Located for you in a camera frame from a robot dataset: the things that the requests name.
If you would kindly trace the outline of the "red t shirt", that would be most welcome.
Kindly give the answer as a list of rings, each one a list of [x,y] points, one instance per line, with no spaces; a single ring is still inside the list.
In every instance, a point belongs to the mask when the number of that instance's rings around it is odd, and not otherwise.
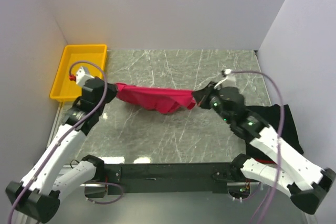
[[[146,110],[169,114],[176,112],[181,107],[191,110],[196,106],[192,90],[140,87],[124,83],[116,83],[116,86],[119,100],[138,105]]]

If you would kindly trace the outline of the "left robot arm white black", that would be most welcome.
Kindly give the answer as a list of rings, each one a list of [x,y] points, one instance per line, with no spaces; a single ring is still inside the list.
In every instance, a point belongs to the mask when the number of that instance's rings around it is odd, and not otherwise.
[[[104,106],[117,95],[115,84],[90,78],[82,86],[81,96],[67,111],[64,123],[35,166],[19,182],[11,181],[5,193],[12,209],[47,223],[56,214],[61,202],[81,184],[103,182],[104,161],[85,156],[77,168],[62,176],[65,159],[99,122]]]

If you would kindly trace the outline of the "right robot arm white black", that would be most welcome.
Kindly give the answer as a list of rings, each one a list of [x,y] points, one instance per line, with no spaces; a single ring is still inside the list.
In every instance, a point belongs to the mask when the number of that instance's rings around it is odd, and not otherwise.
[[[236,87],[218,88],[211,82],[192,93],[202,109],[214,110],[231,131],[247,144],[267,155],[277,168],[240,154],[231,163],[230,175],[235,181],[245,178],[274,186],[287,195],[301,211],[313,215],[335,181],[335,172],[310,162],[286,141],[259,114],[245,105]]]

